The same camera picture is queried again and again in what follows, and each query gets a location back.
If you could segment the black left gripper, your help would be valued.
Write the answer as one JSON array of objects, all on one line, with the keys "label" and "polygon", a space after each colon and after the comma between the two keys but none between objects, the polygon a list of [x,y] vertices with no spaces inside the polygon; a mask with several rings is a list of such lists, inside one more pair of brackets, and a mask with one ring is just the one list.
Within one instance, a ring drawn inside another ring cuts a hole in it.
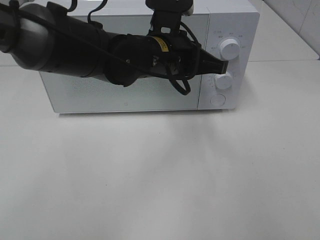
[{"label": "black left gripper", "polygon": [[200,73],[227,72],[228,60],[218,59],[187,36],[149,35],[148,40],[152,43],[149,71],[153,74],[165,75],[168,68],[178,80],[189,80],[198,74],[198,68]]}]

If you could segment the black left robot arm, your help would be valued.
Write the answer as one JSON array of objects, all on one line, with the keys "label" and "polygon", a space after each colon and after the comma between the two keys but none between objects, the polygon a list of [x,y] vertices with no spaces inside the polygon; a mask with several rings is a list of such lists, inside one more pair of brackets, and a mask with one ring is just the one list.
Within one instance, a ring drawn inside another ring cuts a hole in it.
[{"label": "black left robot arm", "polygon": [[69,8],[49,1],[0,6],[0,50],[22,68],[80,78],[95,78],[128,87],[136,80],[167,79],[181,94],[189,80],[225,74],[226,60],[205,51],[182,22],[193,12],[191,0],[147,0],[153,10],[147,35],[106,32],[100,22],[69,16]]}]

